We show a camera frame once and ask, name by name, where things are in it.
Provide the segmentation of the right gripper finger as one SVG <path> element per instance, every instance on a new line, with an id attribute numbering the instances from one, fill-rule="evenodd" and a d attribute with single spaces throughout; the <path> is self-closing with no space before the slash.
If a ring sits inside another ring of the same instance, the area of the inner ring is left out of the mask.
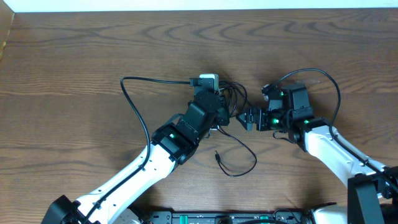
<path id="1" fill-rule="evenodd" d="M 253 121 L 250 116 L 239 116 L 238 121 L 241 123 L 246 131 L 252 131 Z"/>
<path id="2" fill-rule="evenodd" d="M 245 108 L 240 114 L 236 116 L 238 120 L 252 120 L 252 108 Z"/>

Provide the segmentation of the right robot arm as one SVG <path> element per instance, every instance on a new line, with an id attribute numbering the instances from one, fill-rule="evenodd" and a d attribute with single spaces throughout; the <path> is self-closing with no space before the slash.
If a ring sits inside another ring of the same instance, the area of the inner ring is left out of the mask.
<path id="1" fill-rule="evenodd" d="M 365 155 L 332 123 L 313 115 L 305 85 L 262 88 L 266 108 L 252 106 L 237 116 L 250 131 L 287 133 L 287 141 L 316 157 L 348 189 L 348 204 L 326 203 L 307 210 L 301 223 L 397 223 L 397 168 Z"/>

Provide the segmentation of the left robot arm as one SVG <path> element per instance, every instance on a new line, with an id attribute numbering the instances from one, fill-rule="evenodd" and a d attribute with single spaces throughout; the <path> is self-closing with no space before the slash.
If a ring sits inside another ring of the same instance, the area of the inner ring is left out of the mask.
<path id="1" fill-rule="evenodd" d="M 229 120 L 223 95 L 195 94 L 177 123 L 157 129 L 150 143 L 123 170 L 74 202 L 62 195 L 46 211 L 43 223 L 114 223 L 141 194 L 191 158 L 209 130 Z"/>

